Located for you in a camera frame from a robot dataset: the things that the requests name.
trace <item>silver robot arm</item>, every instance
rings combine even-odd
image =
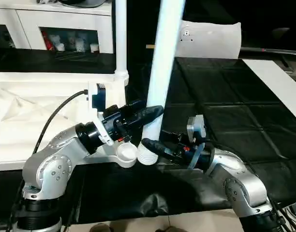
[[[224,192],[239,218],[272,210],[263,182],[252,174],[235,154],[214,148],[205,172]]]
[[[23,198],[50,200],[62,196],[74,167],[87,155],[75,126],[60,132],[26,161],[22,170],[26,182]]]
[[[162,106],[145,107],[135,101],[118,108],[109,107],[102,119],[77,124],[56,135],[25,163],[26,182],[15,212],[15,232],[57,232],[61,229],[59,198],[64,194],[75,166],[97,148],[113,141],[130,141],[132,132],[163,114]]]
[[[162,142],[177,144],[175,151],[148,138],[142,140],[142,145],[174,163],[203,170],[223,188],[245,232],[282,232],[284,219],[273,209],[263,182],[244,162],[229,151],[215,147],[204,150],[207,140],[203,136],[206,133],[202,116],[190,118],[187,132],[187,135],[166,131],[160,134]]]

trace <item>white pole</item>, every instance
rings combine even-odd
[[[185,0],[162,0],[161,2],[147,107],[165,106],[184,5]],[[162,118],[163,116],[160,116],[152,123],[145,125],[142,138],[158,140]],[[158,156],[140,144],[137,158],[142,164],[152,165],[157,161]]]
[[[116,63],[115,74],[127,76],[127,0],[116,0]]]

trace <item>black fabric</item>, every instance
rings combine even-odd
[[[127,100],[145,100],[151,54],[129,63]],[[107,54],[0,50],[0,71],[113,73]],[[241,60],[178,58],[163,129],[185,132],[204,114],[208,135],[248,157],[282,205],[296,202],[296,118]],[[138,144],[141,131],[133,142]],[[10,213],[21,171],[0,172],[0,229]],[[175,165],[123,169],[114,163],[77,166],[60,200],[63,223],[94,223],[229,208],[222,189],[200,171]]]

